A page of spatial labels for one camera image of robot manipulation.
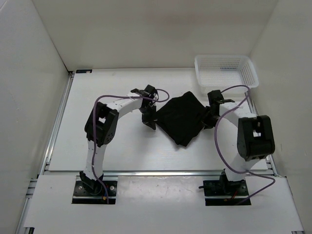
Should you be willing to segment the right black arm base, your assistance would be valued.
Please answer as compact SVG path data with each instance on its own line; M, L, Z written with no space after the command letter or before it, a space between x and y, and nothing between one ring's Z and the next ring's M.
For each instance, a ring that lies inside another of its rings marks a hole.
M204 180L198 187L204 191L206 206L250 206L246 180L229 181L222 173L218 180Z

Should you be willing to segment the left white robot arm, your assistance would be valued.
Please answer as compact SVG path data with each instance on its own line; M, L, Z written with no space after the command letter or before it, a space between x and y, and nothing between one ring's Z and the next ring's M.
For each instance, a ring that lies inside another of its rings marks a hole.
M79 173L86 191L97 195L104 188L103 160L107 145L113 140L117 123L126 114L139 110L142 123L156 129L158 92L133 89L127 96L102 95L94 103L84 130L88 140L86 167Z

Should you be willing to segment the black shorts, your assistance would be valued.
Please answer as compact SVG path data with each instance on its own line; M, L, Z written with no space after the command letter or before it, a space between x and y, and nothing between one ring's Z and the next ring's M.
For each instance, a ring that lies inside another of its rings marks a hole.
M186 147L204 128L206 114L207 108L188 91L161 107L156 112L156 123L175 144Z

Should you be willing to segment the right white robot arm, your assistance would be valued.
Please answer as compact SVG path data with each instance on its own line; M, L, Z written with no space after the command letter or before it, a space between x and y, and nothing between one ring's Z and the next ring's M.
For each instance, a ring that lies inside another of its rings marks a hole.
M232 194L236 182L245 179L250 169L260 160L275 151L275 141L271 119L267 115L257 116L245 111L233 101L217 101L207 108L204 124L207 128L214 129L214 143L216 151L225 164L225 179L219 182L219 190L225 194ZM237 128L237 154L228 163L221 153L217 132L222 119L228 120Z

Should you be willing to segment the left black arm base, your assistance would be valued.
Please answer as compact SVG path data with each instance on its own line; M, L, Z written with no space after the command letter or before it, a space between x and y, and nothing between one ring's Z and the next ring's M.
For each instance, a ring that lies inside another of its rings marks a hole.
M76 178L72 204L102 204L115 205L117 196L117 181L89 179L83 171Z

